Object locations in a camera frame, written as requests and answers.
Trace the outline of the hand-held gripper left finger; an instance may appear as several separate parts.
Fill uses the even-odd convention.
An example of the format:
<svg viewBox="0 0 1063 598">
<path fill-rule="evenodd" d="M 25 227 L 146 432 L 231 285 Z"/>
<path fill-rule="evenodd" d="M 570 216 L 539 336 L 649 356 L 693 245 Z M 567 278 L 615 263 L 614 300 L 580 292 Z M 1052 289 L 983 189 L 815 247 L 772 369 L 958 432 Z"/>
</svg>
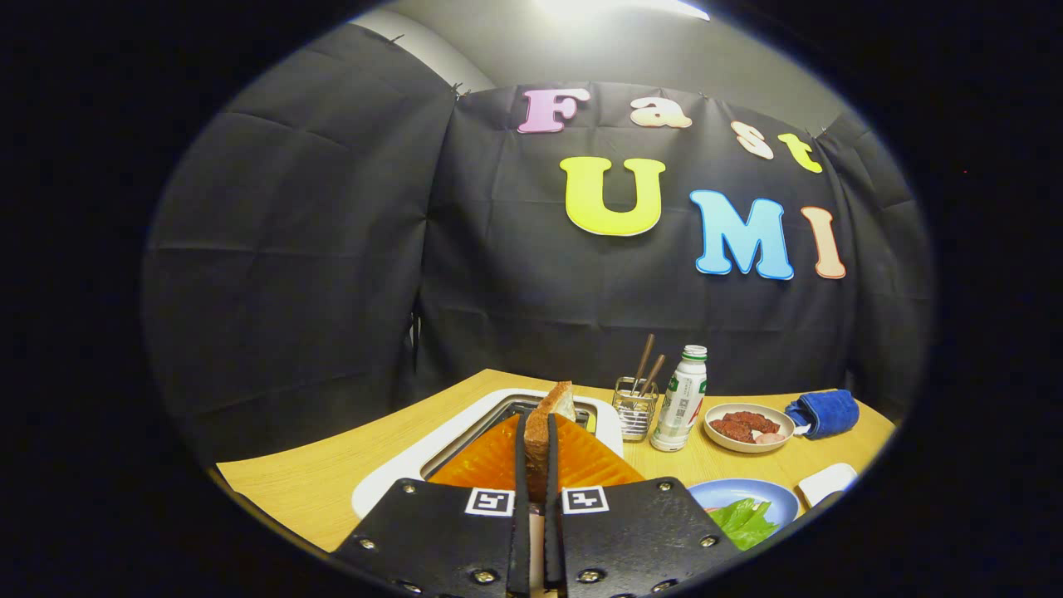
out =
<svg viewBox="0 0 1063 598">
<path fill-rule="evenodd" d="M 521 414 L 489 430 L 502 439 L 506 482 L 398 479 L 331 556 L 403 597 L 527 597 L 526 423 Z"/>
</svg>

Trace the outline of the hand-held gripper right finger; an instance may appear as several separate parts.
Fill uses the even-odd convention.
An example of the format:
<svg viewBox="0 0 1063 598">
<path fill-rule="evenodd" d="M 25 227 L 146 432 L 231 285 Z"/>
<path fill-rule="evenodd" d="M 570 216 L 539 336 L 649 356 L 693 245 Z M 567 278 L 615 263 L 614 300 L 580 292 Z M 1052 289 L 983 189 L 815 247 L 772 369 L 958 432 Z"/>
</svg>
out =
<svg viewBox="0 0 1063 598">
<path fill-rule="evenodd" d="M 661 597 L 727 571 L 741 552 L 672 477 L 561 486 L 561 438 L 549 417 L 544 583 L 561 597 Z"/>
</svg>

